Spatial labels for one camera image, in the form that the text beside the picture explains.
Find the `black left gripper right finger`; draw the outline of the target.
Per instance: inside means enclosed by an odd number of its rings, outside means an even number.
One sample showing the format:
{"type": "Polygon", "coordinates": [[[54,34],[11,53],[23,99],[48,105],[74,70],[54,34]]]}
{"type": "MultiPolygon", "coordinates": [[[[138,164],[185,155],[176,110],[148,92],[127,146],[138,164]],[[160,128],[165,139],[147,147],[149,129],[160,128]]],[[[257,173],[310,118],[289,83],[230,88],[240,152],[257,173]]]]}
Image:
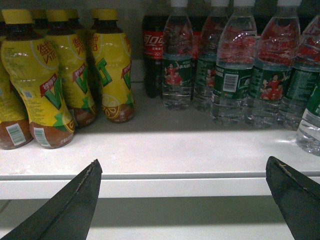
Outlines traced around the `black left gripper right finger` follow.
{"type": "Polygon", "coordinates": [[[266,182],[295,240],[320,238],[320,184],[274,156],[266,163],[266,182]]]}

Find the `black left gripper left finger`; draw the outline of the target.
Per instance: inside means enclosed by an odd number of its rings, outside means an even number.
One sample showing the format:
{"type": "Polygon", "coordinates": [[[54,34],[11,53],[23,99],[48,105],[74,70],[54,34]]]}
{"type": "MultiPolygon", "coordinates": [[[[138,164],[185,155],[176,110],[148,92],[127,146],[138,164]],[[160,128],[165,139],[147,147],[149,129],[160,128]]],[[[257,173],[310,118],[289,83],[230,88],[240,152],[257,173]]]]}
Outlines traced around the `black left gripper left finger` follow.
{"type": "Polygon", "coordinates": [[[85,240],[95,213],[102,173],[95,159],[2,239],[85,240]]]}

